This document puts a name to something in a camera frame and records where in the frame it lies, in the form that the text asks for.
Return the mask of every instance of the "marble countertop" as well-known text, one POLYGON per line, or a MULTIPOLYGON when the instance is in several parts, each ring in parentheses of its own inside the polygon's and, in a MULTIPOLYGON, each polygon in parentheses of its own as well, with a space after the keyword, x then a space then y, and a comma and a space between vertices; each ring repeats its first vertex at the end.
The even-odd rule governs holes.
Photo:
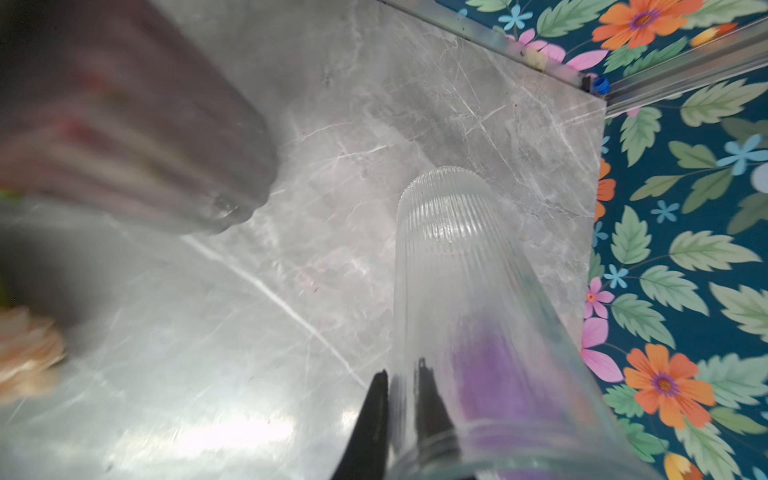
POLYGON ((280 174, 212 237, 4 214, 10 287, 70 345, 51 398, 0 408, 4 478, 328 478, 386 366, 399 195, 437 166, 498 192, 578 339, 602 101, 373 0, 158 3, 267 119, 280 174))

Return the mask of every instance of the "clear glass vase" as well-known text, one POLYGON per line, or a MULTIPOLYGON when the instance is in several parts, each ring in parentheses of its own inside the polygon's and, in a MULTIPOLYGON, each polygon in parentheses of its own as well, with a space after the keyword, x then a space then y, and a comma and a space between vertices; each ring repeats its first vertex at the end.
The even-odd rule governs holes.
POLYGON ((472 172, 432 170, 402 195, 395 321, 390 480, 658 478, 472 172))

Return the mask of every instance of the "black object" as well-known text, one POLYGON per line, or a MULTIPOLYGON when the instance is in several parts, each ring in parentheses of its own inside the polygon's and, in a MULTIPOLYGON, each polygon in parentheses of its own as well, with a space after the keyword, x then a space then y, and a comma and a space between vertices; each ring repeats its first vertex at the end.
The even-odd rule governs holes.
MULTIPOLYGON (((453 422, 439 395, 435 374, 424 359, 414 372, 416 385, 416 435, 419 445, 435 435, 453 430, 453 422)), ((339 466, 330 480, 382 480, 389 453, 389 378, 386 370, 376 373, 339 466)), ((458 442, 450 445, 461 455, 458 442)), ((475 477, 464 480, 476 480, 475 477)))
POLYGON ((389 378, 376 373, 339 466, 331 480, 381 480, 386 470, 389 378))

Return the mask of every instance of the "floral wallpaper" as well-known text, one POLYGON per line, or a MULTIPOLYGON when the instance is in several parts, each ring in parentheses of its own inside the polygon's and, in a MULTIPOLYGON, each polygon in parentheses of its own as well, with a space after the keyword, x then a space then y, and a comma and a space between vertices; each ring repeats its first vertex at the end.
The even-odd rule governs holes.
POLYGON ((768 480, 767 91, 606 120, 581 356, 669 480, 768 480))
POLYGON ((766 0, 438 0, 613 83, 768 12, 766 0))

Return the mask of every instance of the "pink petals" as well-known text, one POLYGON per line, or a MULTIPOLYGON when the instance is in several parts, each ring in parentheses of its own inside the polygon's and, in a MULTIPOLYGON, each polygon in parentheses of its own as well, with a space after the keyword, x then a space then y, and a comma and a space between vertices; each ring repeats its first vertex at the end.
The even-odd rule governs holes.
POLYGON ((608 321, 606 319, 599 317, 586 319, 581 333, 581 359, 604 382, 621 382, 624 380, 624 375, 616 362, 605 353, 589 350, 593 346, 602 345, 607 339, 608 321))
POLYGON ((608 318, 608 310, 603 303, 610 303, 614 301, 615 295, 611 292, 600 291, 603 287, 603 283, 600 278, 595 277, 589 283, 589 290, 587 290, 587 301, 584 304, 584 318, 589 318, 594 312, 601 318, 608 318))
POLYGON ((608 55, 609 50, 591 50, 585 53, 576 55, 566 64, 567 66, 576 70, 582 71, 587 68, 592 68, 608 55))
MULTIPOLYGON (((507 37, 511 38, 512 40, 515 39, 515 37, 512 37, 511 35, 507 35, 507 37)), ((526 45, 530 49, 540 51, 556 62, 562 63, 563 60, 565 60, 566 51, 564 48, 562 48, 560 45, 555 45, 545 40, 534 40, 535 37, 536 30, 529 28, 520 34, 518 43, 521 45, 526 45)), ((587 51, 585 53, 576 55, 571 60, 569 60, 566 65, 573 68, 574 70, 586 70, 587 68, 592 68, 603 61, 606 55, 608 55, 608 52, 608 50, 587 51)))

